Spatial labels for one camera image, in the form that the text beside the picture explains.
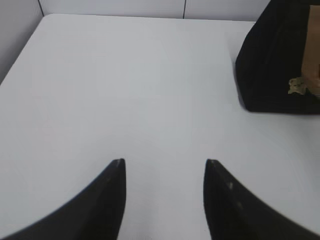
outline table surface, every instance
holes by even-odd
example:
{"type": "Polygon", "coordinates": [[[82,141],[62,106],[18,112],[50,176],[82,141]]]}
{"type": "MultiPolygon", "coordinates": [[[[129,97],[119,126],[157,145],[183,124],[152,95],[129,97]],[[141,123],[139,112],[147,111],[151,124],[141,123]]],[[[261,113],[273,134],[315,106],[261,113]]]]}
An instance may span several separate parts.
{"type": "Polygon", "coordinates": [[[207,159],[320,234],[320,117],[250,113],[233,63],[252,22],[54,14],[0,86],[0,237],[126,159],[119,239],[210,239],[207,159]]]}

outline white surface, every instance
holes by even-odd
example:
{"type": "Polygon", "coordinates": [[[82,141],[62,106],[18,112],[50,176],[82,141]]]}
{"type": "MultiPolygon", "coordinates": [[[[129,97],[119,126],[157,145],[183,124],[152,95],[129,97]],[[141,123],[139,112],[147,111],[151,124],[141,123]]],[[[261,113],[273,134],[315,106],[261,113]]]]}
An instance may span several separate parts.
{"type": "Polygon", "coordinates": [[[234,58],[251,26],[45,17],[0,86],[0,237],[60,207],[117,158],[127,169],[120,240],[210,239],[208,158],[320,233],[320,118],[240,107],[228,49],[234,58]]]}
{"type": "Polygon", "coordinates": [[[186,19],[256,21],[270,0],[187,0],[186,19]]]}
{"type": "Polygon", "coordinates": [[[0,84],[41,18],[37,0],[0,0],[0,84]]]}
{"type": "Polygon", "coordinates": [[[182,19],[185,0],[40,0],[47,14],[91,14],[182,19]]]}

